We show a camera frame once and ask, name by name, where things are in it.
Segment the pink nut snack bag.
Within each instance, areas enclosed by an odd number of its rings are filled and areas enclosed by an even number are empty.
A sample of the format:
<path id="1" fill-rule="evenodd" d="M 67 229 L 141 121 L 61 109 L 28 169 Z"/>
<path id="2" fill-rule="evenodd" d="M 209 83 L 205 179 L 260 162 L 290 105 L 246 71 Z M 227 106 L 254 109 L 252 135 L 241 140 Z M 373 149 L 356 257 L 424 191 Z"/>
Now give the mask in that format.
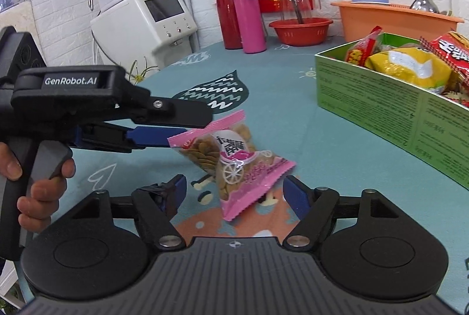
<path id="1" fill-rule="evenodd" d="M 245 118 L 239 110 L 168 138 L 171 148 L 215 178 L 225 221 L 236 219 L 296 166 L 271 150 L 255 148 Z"/>

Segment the yellow chips bag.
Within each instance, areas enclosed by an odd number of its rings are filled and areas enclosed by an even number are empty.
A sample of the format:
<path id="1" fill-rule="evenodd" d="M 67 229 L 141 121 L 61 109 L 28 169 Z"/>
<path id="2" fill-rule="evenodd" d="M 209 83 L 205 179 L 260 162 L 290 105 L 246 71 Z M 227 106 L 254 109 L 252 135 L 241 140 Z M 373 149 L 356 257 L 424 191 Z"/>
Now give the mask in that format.
<path id="1" fill-rule="evenodd" d="M 452 69 L 433 53 L 418 47 L 399 47 L 375 53 L 365 67 L 420 88 L 441 93 Z"/>

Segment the red Vidal snack bag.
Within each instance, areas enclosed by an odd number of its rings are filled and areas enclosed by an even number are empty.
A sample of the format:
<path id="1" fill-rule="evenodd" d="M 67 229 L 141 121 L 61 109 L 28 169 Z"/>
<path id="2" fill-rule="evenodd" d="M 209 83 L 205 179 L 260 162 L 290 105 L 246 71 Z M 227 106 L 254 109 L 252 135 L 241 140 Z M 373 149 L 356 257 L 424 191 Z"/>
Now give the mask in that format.
<path id="1" fill-rule="evenodd" d="M 449 31 L 434 40 L 420 37 L 421 45 L 442 59 L 459 78 L 459 82 L 468 86 L 468 38 Z"/>

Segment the dried yellow flower plant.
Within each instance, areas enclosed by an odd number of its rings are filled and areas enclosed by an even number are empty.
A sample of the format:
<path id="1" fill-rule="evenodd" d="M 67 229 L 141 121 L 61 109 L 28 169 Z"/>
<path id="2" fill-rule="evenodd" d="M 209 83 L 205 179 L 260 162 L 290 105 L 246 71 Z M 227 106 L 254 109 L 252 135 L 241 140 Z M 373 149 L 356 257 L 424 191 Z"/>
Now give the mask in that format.
<path id="1" fill-rule="evenodd" d="M 157 65 L 150 65 L 148 59 L 143 56 L 143 61 L 135 60 L 127 72 L 127 80 L 134 85 L 138 85 L 145 81 L 149 76 L 159 72 Z"/>

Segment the white touchscreen appliance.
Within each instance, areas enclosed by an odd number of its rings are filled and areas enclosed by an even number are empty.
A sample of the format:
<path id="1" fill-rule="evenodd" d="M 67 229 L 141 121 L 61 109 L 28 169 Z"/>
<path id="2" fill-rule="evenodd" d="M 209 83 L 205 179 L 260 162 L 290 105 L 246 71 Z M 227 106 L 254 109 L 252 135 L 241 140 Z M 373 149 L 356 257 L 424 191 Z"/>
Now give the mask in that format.
<path id="1" fill-rule="evenodd" d="M 91 21 L 106 65 L 125 69 L 145 56 L 160 71 L 193 53 L 196 23 L 183 0 L 123 0 Z"/>

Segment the green cardboard box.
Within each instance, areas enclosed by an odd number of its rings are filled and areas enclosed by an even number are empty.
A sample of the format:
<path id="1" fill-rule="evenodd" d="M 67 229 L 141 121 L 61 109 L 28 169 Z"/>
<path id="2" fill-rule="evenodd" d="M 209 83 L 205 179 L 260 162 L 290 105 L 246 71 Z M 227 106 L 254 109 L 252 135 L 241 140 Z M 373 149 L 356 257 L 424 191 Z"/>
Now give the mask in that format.
<path id="1" fill-rule="evenodd" d="M 316 54 L 319 106 L 468 186 L 468 108 L 346 63 L 350 47 L 343 44 Z"/>

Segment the red plastic basket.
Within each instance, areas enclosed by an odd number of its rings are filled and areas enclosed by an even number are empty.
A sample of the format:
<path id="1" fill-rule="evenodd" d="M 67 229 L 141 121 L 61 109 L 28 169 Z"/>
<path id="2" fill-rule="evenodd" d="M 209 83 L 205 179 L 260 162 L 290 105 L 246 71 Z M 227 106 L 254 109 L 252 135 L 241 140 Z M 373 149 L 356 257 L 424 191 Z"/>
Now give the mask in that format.
<path id="1" fill-rule="evenodd" d="M 333 20 L 324 17 L 311 17 L 299 23 L 297 19 L 273 21 L 269 24 L 283 44 L 293 47 L 308 47 L 322 44 L 327 38 Z"/>

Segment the orange plastic basin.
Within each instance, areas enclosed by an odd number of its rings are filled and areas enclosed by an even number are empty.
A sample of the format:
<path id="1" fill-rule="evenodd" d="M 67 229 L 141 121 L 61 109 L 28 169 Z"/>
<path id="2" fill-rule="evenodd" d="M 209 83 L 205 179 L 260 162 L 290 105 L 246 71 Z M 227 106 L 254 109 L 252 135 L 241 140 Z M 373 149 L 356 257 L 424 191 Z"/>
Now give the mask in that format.
<path id="1" fill-rule="evenodd" d="M 331 5 L 339 8 L 347 42 L 362 39 L 375 26 L 380 26 L 385 33 L 414 39 L 423 36 L 427 40 L 433 40 L 447 32 L 456 31 L 458 24 L 464 23 L 464 19 L 460 17 L 410 9 L 399 4 L 333 1 Z"/>

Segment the pink thermos bottle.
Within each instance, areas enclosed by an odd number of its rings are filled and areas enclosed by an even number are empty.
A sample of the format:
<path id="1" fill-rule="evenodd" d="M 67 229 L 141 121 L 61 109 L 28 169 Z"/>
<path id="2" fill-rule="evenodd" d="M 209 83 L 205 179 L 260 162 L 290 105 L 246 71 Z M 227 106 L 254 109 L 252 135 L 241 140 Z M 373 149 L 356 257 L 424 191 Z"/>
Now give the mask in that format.
<path id="1" fill-rule="evenodd" d="M 234 5 L 244 53 L 264 52 L 266 37 L 258 0 L 234 0 Z"/>

